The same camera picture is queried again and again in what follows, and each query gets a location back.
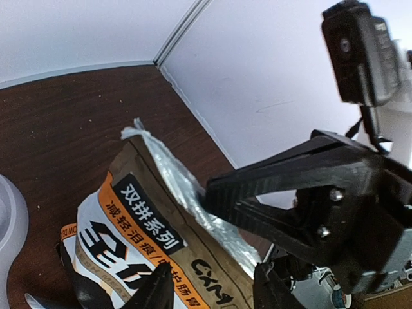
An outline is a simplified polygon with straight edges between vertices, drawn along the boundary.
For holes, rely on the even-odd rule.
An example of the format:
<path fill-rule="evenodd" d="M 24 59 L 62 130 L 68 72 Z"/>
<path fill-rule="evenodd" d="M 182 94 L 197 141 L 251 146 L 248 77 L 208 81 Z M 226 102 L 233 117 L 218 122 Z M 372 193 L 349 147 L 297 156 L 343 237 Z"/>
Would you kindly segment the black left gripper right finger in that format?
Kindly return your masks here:
<path fill-rule="evenodd" d="M 274 270 L 273 262 L 256 265 L 252 289 L 255 309 L 304 309 Z"/>

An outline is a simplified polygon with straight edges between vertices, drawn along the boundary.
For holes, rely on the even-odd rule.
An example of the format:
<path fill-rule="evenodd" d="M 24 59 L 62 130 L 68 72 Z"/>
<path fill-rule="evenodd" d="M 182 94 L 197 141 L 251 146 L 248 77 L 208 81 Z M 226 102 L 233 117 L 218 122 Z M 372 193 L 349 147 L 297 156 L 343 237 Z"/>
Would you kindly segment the brown white pet food bag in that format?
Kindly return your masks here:
<path fill-rule="evenodd" d="M 252 308 L 260 262 L 238 229 L 200 204 L 203 187 L 140 119 L 99 189 L 61 228 L 61 259 L 82 308 L 125 308 L 171 267 L 171 308 Z"/>

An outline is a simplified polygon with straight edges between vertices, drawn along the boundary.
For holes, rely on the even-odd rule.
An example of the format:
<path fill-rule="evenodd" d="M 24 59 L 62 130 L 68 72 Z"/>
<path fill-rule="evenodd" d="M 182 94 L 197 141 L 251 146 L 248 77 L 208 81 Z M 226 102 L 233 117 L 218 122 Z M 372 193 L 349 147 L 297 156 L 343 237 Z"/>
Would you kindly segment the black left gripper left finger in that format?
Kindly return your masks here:
<path fill-rule="evenodd" d="M 174 283 L 170 263 L 160 263 L 127 302 L 127 308 L 166 309 L 174 307 Z"/>

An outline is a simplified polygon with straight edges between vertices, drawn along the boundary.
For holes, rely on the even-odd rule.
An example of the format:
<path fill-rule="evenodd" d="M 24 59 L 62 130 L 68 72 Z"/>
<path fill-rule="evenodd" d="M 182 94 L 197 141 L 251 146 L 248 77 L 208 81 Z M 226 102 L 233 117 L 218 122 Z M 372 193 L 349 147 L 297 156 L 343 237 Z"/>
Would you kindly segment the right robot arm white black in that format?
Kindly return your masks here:
<path fill-rule="evenodd" d="M 328 131 L 207 182 L 205 209 L 303 261 L 328 267 L 348 294 L 380 292 L 411 259 L 411 66 L 377 108 L 391 153 Z"/>

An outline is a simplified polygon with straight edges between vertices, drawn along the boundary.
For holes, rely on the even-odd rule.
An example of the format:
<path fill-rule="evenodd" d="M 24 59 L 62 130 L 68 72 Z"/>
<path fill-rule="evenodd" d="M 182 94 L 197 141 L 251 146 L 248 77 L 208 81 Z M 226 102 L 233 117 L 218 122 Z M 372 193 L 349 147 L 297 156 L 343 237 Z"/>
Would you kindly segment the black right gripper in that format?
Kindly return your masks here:
<path fill-rule="evenodd" d="M 297 207 L 251 198 L 297 191 Z M 292 255 L 330 267 L 346 292 L 386 289 L 411 255 L 411 173 L 329 131 L 263 161 L 211 178 L 204 204 Z"/>

